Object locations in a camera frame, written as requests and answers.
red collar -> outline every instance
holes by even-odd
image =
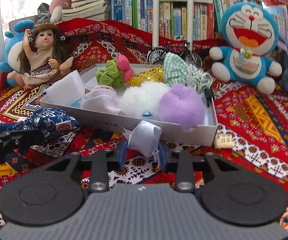
[[[236,51],[240,52],[240,49],[238,49],[238,48],[234,48],[234,50],[236,50]],[[253,54],[253,56],[257,56],[257,57],[260,57],[260,55],[257,55],[257,54]]]

green plaid hair bow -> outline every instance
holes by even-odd
[[[179,55],[167,53],[164,59],[163,78],[165,84],[172,86],[182,84],[197,90],[201,94],[205,89],[209,89],[213,79],[209,73],[198,69],[193,64],[188,65]]]

blue floral fabric pouch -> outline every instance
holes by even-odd
[[[40,129],[45,146],[54,139],[80,128],[80,123],[61,109],[44,108],[36,110],[24,121],[17,122],[12,130]]]

doll dress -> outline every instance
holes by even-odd
[[[53,57],[53,46],[32,53],[31,72],[21,74],[23,82],[29,87],[46,83],[60,72],[59,69],[53,69],[49,65],[49,59]]]

bicycle wheel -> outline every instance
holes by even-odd
[[[154,49],[148,55],[148,62],[151,65],[163,65],[166,54],[164,49]]]
[[[201,57],[195,52],[192,52],[192,55],[190,53],[187,53],[185,57],[185,62],[187,64],[195,64],[197,68],[201,68],[203,66]]]

